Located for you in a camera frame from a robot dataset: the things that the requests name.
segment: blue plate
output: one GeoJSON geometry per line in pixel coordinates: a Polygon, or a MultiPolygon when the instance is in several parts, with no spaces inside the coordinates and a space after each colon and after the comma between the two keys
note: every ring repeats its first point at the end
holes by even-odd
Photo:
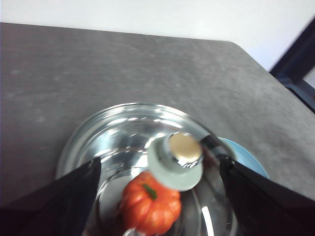
{"type": "Polygon", "coordinates": [[[249,151],[247,151],[245,148],[229,139],[220,137],[220,140],[222,140],[226,145],[228,145],[232,149],[232,151],[235,154],[236,161],[250,168],[251,170],[257,172],[258,174],[261,174],[262,176],[269,178],[265,169],[249,151]]]}

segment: green stem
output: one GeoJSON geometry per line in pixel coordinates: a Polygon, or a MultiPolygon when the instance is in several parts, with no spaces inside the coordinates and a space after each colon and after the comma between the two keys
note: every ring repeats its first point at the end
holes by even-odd
{"type": "Polygon", "coordinates": [[[157,192],[154,189],[152,189],[149,185],[143,184],[142,186],[153,200],[155,200],[158,197],[157,192]]]}

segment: glass lid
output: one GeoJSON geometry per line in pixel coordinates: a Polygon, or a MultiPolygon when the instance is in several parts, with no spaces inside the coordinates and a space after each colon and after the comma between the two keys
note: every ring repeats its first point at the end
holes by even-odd
{"type": "MultiPolygon", "coordinates": [[[[93,115],[71,136],[58,163],[56,178],[100,157],[98,194],[84,235],[118,235],[125,229],[117,214],[122,190],[148,169],[148,148],[161,137],[181,132],[200,141],[209,130],[177,109],[154,104],[121,104],[93,115]]],[[[237,222],[225,196],[218,166],[203,160],[203,175],[181,192],[182,212],[168,236],[232,236],[237,222]]]]}

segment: lid knob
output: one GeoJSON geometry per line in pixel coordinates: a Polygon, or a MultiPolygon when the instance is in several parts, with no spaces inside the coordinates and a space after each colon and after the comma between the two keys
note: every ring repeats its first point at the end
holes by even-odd
{"type": "Polygon", "coordinates": [[[200,144],[191,136],[175,133],[168,138],[168,154],[184,168],[192,168],[201,161],[200,144]]]}
{"type": "Polygon", "coordinates": [[[151,173],[163,185],[180,191],[189,190],[200,181],[201,162],[201,146],[189,134],[174,133],[155,139],[148,148],[151,173]]]}

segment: white wall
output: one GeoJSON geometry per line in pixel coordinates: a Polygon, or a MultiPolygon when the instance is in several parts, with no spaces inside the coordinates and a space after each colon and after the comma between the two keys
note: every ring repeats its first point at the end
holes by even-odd
{"type": "Polygon", "coordinates": [[[235,42],[265,69],[315,15],[315,0],[1,0],[1,21],[235,42]]]}

